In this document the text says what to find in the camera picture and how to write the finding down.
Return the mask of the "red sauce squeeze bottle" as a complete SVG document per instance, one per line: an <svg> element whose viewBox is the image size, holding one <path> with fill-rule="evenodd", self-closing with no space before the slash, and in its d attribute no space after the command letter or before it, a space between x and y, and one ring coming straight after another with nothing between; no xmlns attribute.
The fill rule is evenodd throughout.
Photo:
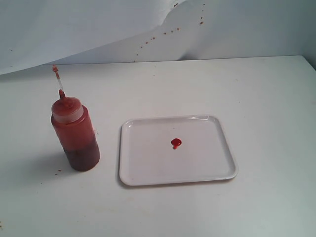
<svg viewBox="0 0 316 237"><path fill-rule="evenodd" d="M65 95L57 66L52 66L60 89L60 99L51 107L51 123L72 169L80 172L94 168L100 151L86 106L76 97Z"/></svg>

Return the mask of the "red sauce blob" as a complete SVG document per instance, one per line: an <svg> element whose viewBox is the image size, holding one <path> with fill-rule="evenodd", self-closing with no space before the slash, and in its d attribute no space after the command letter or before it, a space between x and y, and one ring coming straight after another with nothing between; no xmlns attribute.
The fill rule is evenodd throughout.
<svg viewBox="0 0 316 237"><path fill-rule="evenodd" d="M179 138L174 138L171 141L171 145L174 150L176 150L181 144L182 144L182 141Z"/></svg>

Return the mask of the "white rectangular plastic tray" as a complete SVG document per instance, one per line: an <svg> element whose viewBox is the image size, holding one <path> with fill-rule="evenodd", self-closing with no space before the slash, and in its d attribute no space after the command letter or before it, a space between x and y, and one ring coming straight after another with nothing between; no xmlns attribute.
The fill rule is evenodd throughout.
<svg viewBox="0 0 316 237"><path fill-rule="evenodd" d="M182 144L174 150L171 141ZM226 181L238 166L211 115L131 119L121 126L118 175L130 187Z"/></svg>

